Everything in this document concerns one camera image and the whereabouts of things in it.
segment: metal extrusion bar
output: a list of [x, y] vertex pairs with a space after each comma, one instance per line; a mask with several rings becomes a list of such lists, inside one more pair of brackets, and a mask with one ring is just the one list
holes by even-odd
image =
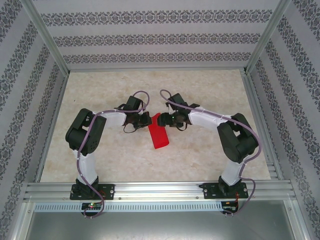
[[[106, 202], [190, 202], [208, 201], [204, 199], [204, 182], [104, 182], [115, 184], [114, 200]], [[253, 201], [257, 200], [295, 200], [296, 195], [290, 180], [257, 180]], [[250, 194], [253, 183], [245, 181]], [[23, 198], [24, 202], [74, 202], [69, 199], [73, 183], [29, 183]]]

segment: beige floor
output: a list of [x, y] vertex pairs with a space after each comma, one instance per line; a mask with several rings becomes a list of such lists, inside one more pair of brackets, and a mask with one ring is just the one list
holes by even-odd
[[[79, 110], [93, 112], [113, 109], [134, 92], [150, 94], [147, 108], [153, 116], [166, 112], [160, 89], [180, 93], [190, 105], [233, 115], [242, 113], [256, 130], [247, 95], [238, 70], [126, 71], [71, 73], [45, 162], [41, 182], [74, 182], [76, 159], [65, 134]], [[144, 101], [141, 94], [137, 97]], [[209, 181], [217, 180], [228, 161], [218, 133], [199, 126], [184, 132], [166, 128], [170, 144], [154, 149], [148, 128], [126, 134], [122, 127], [104, 131], [96, 156], [101, 182]], [[270, 174], [261, 154], [246, 167], [244, 177], [267, 180]]]

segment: red block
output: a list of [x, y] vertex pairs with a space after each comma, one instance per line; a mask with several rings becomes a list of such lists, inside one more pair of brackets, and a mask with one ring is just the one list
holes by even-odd
[[157, 118], [160, 116], [160, 113], [154, 115], [152, 119], [152, 124], [148, 126], [150, 135], [152, 138], [153, 146], [155, 149], [165, 147], [169, 144], [168, 135], [166, 128], [164, 126], [158, 126]]

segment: patterned wallpaper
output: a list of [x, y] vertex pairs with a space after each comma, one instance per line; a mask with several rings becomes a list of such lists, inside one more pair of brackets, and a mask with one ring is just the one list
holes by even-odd
[[71, 70], [244, 67], [279, 0], [35, 0]]
[[63, 75], [18, 0], [0, 3], [0, 240], [38, 172]]
[[319, 13], [316, 1], [292, 1], [251, 73], [311, 239], [320, 239]]

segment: enclosure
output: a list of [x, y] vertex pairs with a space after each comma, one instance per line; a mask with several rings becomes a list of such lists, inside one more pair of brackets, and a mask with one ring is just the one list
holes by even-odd
[[[320, 239], [318, 4], [2, 0], [0, 239]], [[253, 197], [233, 217], [235, 199], [205, 198], [228, 161], [217, 132], [166, 127], [154, 149], [148, 128], [115, 127], [95, 152], [112, 200], [84, 219], [67, 130], [139, 90], [150, 116], [167, 112], [161, 89], [245, 115], [262, 146], [243, 172]]]

